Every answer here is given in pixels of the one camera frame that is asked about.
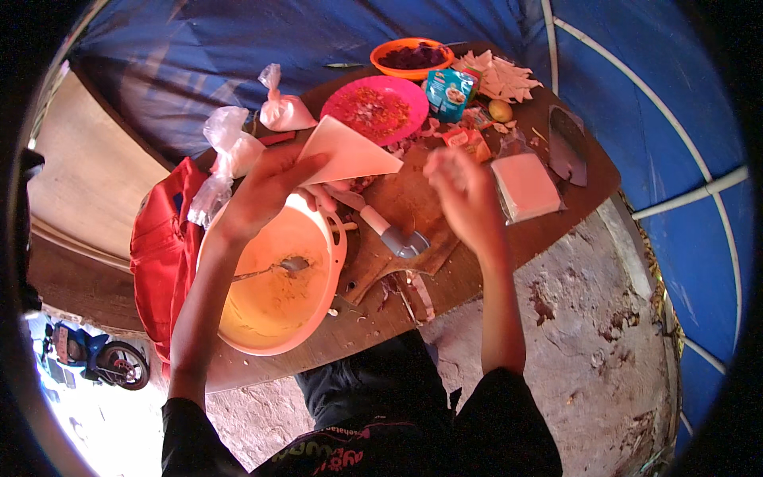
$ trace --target person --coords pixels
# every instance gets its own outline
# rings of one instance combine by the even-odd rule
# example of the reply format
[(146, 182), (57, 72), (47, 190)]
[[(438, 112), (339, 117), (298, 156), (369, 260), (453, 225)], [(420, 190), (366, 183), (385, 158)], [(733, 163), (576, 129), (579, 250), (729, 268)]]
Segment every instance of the person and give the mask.
[[(263, 155), (208, 233), (172, 334), (164, 405), (163, 475), (247, 475), (204, 413), (217, 327), (244, 246), (329, 158), (298, 148)], [(513, 258), (493, 179), (463, 152), (433, 151), (423, 170), (453, 232), (477, 256), (484, 283), (484, 376), (456, 415), (417, 330), (295, 378), (315, 419), (251, 475), (561, 475), (554, 440), (523, 378), (525, 343)], [(315, 188), (308, 197), (336, 205)]]

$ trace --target knife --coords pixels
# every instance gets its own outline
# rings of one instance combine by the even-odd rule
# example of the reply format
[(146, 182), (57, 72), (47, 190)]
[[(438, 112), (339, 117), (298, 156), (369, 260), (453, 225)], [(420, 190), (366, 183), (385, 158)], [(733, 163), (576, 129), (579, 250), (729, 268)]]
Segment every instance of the knife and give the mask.
[(324, 65), (326, 68), (355, 68), (357, 66), (365, 66), (363, 63), (329, 63)]
[(324, 184), (324, 189), (337, 201), (360, 212), (360, 217), (380, 236), (384, 245), (396, 256), (410, 259), (429, 248), (430, 242), (421, 232), (414, 230), (410, 237), (405, 237), (400, 230), (392, 227), (379, 215), (376, 209), (367, 205), (362, 195), (351, 191), (340, 191), (326, 184)]

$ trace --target motorcycle wheel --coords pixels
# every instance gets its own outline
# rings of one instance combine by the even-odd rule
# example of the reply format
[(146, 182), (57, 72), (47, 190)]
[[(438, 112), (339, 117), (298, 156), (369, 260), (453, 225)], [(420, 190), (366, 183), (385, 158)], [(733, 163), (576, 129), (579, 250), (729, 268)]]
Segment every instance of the motorcycle wheel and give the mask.
[(109, 380), (128, 391), (143, 389), (148, 384), (150, 371), (146, 359), (140, 351), (124, 341), (107, 343), (98, 356), (98, 366), (113, 372), (126, 372), (125, 379)]

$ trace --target concrete floor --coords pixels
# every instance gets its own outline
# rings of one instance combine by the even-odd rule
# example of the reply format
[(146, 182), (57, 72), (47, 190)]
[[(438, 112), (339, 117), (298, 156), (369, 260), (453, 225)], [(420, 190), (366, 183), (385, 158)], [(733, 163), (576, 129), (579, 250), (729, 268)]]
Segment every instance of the concrete floor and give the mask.
[[(592, 214), (515, 274), (525, 378), (566, 475), (630, 475), (667, 444), (668, 363), (654, 312), (632, 290), (612, 237)], [(481, 378), (482, 301), (421, 328), (461, 404)], [(223, 442), (253, 469), (313, 422), (293, 378), (207, 397)]]

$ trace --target plastic packet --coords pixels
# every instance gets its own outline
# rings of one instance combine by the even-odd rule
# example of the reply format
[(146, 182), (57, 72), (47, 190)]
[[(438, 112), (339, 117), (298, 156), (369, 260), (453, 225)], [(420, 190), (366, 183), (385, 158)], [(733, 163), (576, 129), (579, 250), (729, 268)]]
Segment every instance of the plastic packet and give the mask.
[(465, 127), (453, 129), (443, 133), (443, 140), (447, 147), (463, 148), (477, 164), (483, 163), (493, 155), (482, 134), (473, 129), (466, 129)]
[(474, 77), (453, 69), (435, 69), (427, 77), (427, 100), (430, 113), (443, 123), (461, 120)]
[(463, 127), (469, 129), (477, 129), (482, 131), (488, 127), (496, 124), (496, 120), (491, 118), (488, 110), (483, 105), (475, 106), (474, 108), (466, 108), (464, 114), (461, 116), (460, 124)]
[(268, 101), (262, 105), (259, 122), (271, 131), (296, 131), (318, 124), (302, 100), (293, 95), (281, 95), (281, 65), (270, 63), (257, 78), (268, 89)]
[(515, 154), (523, 153), (535, 153), (535, 151), (527, 145), (527, 139), (518, 127), (513, 128), (512, 134), (508, 134), (501, 138), (501, 147), (498, 150), (496, 157), (513, 156)]
[(224, 106), (214, 110), (204, 122), (204, 137), (217, 151), (212, 175), (201, 184), (191, 201), (188, 219), (206, 230), (214, 216), (231, 197), (233, 179), (252, 168), (265, 146), (241, 130), (249, 110)]

